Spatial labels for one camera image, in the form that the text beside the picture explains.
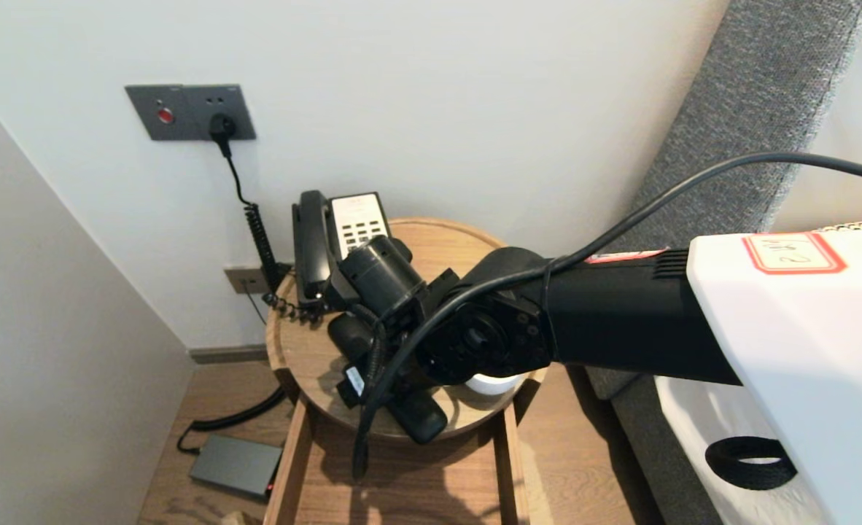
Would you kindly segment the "brown wooden skirting board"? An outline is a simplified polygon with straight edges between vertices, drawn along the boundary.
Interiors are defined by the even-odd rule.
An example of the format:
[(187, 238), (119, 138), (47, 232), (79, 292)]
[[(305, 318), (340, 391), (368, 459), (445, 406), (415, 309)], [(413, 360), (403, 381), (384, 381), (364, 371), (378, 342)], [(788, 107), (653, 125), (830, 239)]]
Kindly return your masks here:
[(198, 365), (219, 363), (270, 362), (264, 345), (230, 346), (230, 348), (194, 348), (187, 350), (188, 357)]

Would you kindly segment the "dark grey wall socket panel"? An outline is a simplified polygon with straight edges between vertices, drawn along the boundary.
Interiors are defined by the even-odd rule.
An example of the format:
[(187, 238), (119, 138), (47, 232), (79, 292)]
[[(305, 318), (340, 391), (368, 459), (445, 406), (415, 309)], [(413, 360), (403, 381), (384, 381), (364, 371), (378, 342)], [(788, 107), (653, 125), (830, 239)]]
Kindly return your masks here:
[(234, 120), (232, 139), (257, 139), (238, 84), (127, 85), (125, 93), (153, 141), (211, 141), (211, 117), (217, 114)]

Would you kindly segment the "grey fabric headboard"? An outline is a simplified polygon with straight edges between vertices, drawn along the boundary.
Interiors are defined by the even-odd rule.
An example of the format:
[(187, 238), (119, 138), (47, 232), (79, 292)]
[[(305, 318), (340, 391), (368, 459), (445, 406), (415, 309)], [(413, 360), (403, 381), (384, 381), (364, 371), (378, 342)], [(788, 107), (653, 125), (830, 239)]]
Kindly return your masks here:
[[(631, 209), (707, 167), (807, 152), (862, 37), (862, 0), (730, 0)], [(751, 164), (702, 182), (607, 246), (682, 249), (768, 230), (799, 167)]]

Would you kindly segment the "white round dome device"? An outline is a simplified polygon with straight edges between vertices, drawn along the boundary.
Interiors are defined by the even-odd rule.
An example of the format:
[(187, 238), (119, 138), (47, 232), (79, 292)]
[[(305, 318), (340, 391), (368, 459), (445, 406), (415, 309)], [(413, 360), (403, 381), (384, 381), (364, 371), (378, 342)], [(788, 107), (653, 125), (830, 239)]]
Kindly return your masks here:
[(505, 378), (495, 378), (494, 376), (485, 376), (483, 373), (476, 373), (465, 382), (465, 386), (479, 395), (495, 397), (513, 391), (522, 382), (522, 379), (524, 379), (523, 373)]

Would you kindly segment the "black telephone handset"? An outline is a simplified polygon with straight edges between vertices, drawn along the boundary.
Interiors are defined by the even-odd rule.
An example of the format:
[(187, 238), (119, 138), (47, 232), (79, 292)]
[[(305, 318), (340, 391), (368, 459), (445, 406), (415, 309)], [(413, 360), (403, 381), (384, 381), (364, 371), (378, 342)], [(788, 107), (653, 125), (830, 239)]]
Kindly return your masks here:
[(295, 285), (300, 306), (321, 302), (335, 267), (333, 219), (329, 203), (318, 190), (300, 194), (293, 206)]

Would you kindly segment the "long black remote control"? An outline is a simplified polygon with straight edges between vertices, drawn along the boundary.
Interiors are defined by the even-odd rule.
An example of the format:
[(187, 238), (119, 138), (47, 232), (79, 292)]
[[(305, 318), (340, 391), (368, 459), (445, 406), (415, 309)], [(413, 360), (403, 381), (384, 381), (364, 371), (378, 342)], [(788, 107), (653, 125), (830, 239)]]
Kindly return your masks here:
[[(364, 405), (365, 375), (373, 339), (370, 330), (355, 316), (341, 314), (329, 322), (327, 332), (341, 355), (347, 359), (347, 365), (342, 369), (342, 379), (335, 385), (335, 390), (348, 409)], [(443, 432), (448, 422), (443, 409), (427, 389), (417, 389), (400, 381), (385, 395), (384, 407), (417, 444), (427, 444), (433, 440)]]

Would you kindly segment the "black white desk telephone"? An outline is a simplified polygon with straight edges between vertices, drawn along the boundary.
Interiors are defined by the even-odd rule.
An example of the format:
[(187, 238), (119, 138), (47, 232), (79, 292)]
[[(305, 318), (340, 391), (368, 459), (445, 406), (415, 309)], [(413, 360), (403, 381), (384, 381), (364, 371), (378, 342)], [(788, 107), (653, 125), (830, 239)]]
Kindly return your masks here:
[(329, 283), (325, 287), (323, 299), (314, 308), (304, 308), (305, 311), (323, 312), (328, 309), (327, 294), (332, 276), (337, 276), (338, 265), (350, 252), (364, 245), (376, 236), (390, 236), (390, 229), (382, 209), (381, 199), (377, 192), (352, 194), (328, 199), (330, 216), (333, 219), (333, 235), (335, 236), (335, 267)]

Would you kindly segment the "grey power adapter box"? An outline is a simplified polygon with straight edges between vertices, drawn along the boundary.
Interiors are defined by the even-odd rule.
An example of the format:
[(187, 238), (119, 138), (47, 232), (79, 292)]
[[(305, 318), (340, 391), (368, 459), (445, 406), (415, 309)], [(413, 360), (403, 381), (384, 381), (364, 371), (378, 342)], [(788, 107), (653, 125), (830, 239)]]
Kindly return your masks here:
[(189, 478), (201, 484), (265, 499), (270, 496), (282, 448), (212, 433), (201, 446)]

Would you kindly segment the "beige wall phone socket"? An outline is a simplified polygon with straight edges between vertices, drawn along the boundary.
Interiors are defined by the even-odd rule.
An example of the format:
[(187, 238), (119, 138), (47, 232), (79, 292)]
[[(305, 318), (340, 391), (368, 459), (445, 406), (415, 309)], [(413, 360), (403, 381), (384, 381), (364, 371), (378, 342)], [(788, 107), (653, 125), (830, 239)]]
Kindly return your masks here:
[(223, 272), (238, 295), (267, 295), (271, 292), (262, 267), (225, 267)]

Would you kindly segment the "round wooden side table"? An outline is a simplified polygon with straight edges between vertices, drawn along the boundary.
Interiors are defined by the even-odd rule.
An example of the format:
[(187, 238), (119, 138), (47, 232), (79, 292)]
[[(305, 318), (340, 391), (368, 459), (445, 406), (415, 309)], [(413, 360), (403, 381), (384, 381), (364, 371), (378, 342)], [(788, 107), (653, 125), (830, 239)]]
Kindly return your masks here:
[[(504, 246), (484, 230), (447, 219), (397, 218), (391, 219), (389, 226), (393, 236), (411, 250), (412, 265), (427, 281), (447, 268), (464, 276), (485, 255)], [(327, 332), (328, 322), (334, 318), (335, 314), (327, 314), (314, 327), (300, 320), (280, 318), (272, 311), (270, 319), (276, 326), (265, 331), (265, 343), (278, 379), (293, 379), (295, 389), (314, 406), (318, 415), (355, 431), (359, 408), (347, 408), (335, 390), (347, 361)], [(522, 395), (536, 392), (547, 372), (547, 368), (542, 368), (527, 373), (509, 392), (499, 396), (483, 396), (463, 385), (435, 389), (433, 399), (447, 418), (437, 440), (455, 438), (481, 426)]]

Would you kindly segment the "curved wooden table drawer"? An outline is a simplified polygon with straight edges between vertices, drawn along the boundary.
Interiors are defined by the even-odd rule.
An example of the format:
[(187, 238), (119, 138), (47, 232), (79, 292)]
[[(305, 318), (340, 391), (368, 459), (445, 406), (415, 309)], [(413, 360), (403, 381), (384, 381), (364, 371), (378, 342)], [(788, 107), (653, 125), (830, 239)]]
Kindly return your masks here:
[(513, 405), (470, 432), (426, 446), (380, 441), (361, 481), (352, 431), (300, 397), (262, 518), (219, 525), (530, 525)]

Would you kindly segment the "black power plug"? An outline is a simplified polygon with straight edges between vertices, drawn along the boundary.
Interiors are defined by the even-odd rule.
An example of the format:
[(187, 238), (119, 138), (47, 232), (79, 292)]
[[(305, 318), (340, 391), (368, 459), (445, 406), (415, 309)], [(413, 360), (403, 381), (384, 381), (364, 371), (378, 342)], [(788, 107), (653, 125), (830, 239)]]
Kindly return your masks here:
[(224, 159), (232, 159), (230, 140), (236, 135), (236, 122), (226, 113), (215, 113), (209, 122), (208, 133), (212, 142), (217, 144)]

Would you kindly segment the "grey upholstered bed base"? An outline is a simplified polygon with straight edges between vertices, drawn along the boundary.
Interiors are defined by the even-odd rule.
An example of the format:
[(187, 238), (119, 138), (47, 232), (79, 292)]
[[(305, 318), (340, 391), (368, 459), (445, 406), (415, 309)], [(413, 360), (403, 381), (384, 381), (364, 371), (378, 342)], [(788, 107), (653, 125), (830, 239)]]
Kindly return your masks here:
[(591, 388), (609, 403), (666, 525), (723, 525), (690, 459), (662, 413), (654, 377), (586, 367)]

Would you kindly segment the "white bed sheet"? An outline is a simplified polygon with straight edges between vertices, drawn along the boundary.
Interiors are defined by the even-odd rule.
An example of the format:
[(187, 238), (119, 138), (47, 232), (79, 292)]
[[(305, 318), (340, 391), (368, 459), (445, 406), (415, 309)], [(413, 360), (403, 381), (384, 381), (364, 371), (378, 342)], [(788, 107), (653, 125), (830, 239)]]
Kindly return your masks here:
[(718, 440), (777, 438), (746, 388), (666, 376), (654, 382), (662, 415), (723, 525), (830, 525), (800, 475), (771, 491), (748, 491), (722, 481), (705, 461)]

